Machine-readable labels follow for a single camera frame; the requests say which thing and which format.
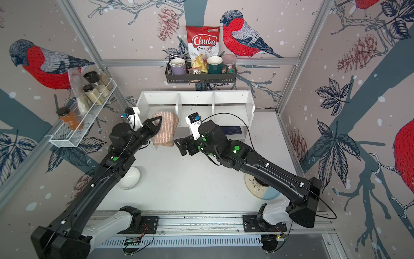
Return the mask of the beige striped knitted cloth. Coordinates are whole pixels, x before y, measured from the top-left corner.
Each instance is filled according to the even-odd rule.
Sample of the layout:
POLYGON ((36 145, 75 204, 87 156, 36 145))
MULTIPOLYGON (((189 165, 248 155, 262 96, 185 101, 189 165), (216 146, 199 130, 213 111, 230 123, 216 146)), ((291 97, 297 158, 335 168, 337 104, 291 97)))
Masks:
POLYGON ((174 146, 174 134, 179 124, 179 118, 175 112, 161 111, 154 113, 153 118, 162 117, 161 128, 157 135, 152 137, 155 146, 174 146))

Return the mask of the white wooden bookshelf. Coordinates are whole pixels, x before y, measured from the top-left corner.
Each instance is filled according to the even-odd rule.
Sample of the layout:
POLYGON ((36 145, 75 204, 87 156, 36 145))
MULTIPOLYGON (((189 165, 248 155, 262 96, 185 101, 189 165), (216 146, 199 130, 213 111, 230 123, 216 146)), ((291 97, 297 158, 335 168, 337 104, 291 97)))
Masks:
POLYGON ((219 126, 240 126, 242 134, 227 136, 245 140, 251 127, 255 104, 250 91, 146 91, 133 107, 137 124, 161 111, 175 112, 179 124, 174 140, 191 135, 186 117, 198 113, 202 120, 219 126))

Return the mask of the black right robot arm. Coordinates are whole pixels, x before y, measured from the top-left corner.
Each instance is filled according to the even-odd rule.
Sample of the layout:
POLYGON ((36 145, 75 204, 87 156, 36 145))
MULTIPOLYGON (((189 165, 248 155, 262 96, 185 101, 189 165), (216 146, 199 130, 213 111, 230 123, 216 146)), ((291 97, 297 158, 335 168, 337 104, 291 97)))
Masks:
POLYGON ((181 155, 202 152, 215 157, 219 165, 249 174, 276 189, 290 201, 285 209, 289 218, 306 228, 313 228, 317 216, 322 183, 317 178, 306 179, 273 164, 251 146, 229 140, 221 127, 212 120, 202 123, 193 136, 174 140, 181 155))

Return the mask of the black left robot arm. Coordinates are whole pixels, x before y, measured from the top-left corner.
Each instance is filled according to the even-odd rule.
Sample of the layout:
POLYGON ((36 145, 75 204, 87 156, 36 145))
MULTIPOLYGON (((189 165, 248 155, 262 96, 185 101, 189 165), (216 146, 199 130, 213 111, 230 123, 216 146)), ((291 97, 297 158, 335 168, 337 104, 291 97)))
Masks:
POLYGON ((115 125, 110 134, 108 154, 99 164, 91 182, 71 205, 47 227, 37 227, 31 242, 40 259, 85 259, 92 250, 92 237, 84 228, 108 192, 119 182, 135 161, 134 154, 155 136, 162 117, 147 119, 138 129, 129 123, 115 125))

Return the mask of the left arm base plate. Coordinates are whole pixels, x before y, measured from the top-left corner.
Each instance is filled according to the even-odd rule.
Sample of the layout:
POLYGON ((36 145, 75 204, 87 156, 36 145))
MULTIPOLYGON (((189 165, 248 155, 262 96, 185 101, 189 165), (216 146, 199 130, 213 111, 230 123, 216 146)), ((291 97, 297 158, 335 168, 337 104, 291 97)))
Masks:
POLYGON ((130 227, 124 231, 118 232, 118 234, 155 234, 158 228, 159 219, 158 216, 142 216, 140 222, 133 219, 130 227))

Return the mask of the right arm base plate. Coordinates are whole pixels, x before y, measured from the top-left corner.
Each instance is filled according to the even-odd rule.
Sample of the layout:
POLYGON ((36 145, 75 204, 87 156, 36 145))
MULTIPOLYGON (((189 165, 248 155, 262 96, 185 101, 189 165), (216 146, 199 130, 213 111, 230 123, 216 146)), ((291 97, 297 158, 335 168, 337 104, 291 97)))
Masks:
POLYGON ((264 220, 258 220, 257 215, 243 215, 243 228, 245 233, 282 233, 287 231, 286 222, 271 225, 264 220))

